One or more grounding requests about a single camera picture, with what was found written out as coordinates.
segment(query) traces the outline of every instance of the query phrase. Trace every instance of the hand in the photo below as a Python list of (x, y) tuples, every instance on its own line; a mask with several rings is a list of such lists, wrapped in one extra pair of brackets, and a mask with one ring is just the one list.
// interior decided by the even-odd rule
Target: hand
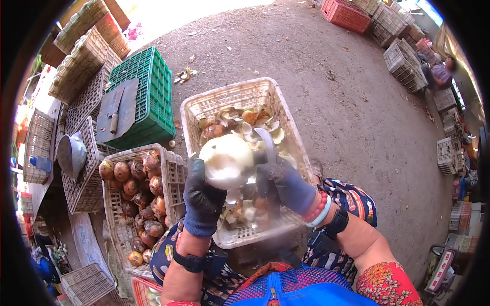
[(227, 192), (206, 184), (203, 160), (191, 157), (188, 169), (189, 175), (184, 188), (187, 211), (184, 227), (194, 236), (211, 236), (216, 232)]
[(305, 213), (317, 195), (315, 188), (303, 181), (288, 161), (278, 156), (276, 165), (265, 164), (265, 156), (265, 151), (254, 154), (254, 161), (258, 164), (256, 183), (259, 196), (266, 198), (275, 187), (282, 205), (295, 213)]

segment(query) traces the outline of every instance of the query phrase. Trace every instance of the chopping board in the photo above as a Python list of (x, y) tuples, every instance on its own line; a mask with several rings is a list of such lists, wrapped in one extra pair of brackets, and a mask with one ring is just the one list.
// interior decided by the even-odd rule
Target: chopping board
[[(139, 79), (127, 80), (102, 97), (97, 116), (97, 142), (104, 143), (124, 135), (134, 123)], [(116, 133), (112, 134), (112, 115), (118, 113)]]

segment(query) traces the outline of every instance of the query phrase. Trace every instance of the red floral sleeve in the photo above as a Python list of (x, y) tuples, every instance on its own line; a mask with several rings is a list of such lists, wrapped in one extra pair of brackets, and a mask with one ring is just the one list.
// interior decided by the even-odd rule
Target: red floral sleeve
[(414, 285), (398, 262), (377, 263), (357, 280), (357, 293), (379, 305), (422, 306)]

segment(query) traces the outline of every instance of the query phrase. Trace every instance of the blue glove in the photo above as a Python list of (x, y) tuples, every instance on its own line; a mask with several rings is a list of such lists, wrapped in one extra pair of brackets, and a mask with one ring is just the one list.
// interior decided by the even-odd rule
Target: blue glove
[[(260, 164), (258, 155), (254, 155), (255, 163)], [(308, 185), (298, 171), (286, 160), (277, 157), (277, 164), (257, 165), (257, 192), (261, 198), (266, 198), (269, 193), (277, 189), (277, 194), (282, 205), (297, 214), (303, 214), (313, 203), (317, 191), (312, 185)]]
[(188, 169), (189, 175), (184, 188), (187, 211), (184, 227), (194, 236), (211, 236), (216, 232), (227, 192), (206, 184), (203, 160), (192, 157), (189, 159)]

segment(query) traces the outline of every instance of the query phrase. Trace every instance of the dirt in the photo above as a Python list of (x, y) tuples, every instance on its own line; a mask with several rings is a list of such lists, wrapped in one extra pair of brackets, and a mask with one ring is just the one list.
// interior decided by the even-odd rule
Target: dirt
[[(369, 35), (333, 25), (319, 9), (296, 2), (220, 13), (147, 45), (157, 46), (172, 81), (187, 66), (199, 71), (173, 85), (174, 118), (181, 120), (180, 104), (195, 94), (275, 79), (310, 158), (322, 162), (324, 176), (356, 184), (374, 198), (378, 230), (418, 284), (430, 245), (444, 242), (450, 218), (451, 178), (439, 171), (435, 150), (444, 138), (441, 119), (430, 102), (433, 123), (421, 107), (425, 102), (388, 72), (384, 51)], [(173, 151), (186, 157), (181, 129), (175, 141)], [(296, 236), (302, 253), (304, 235)]]

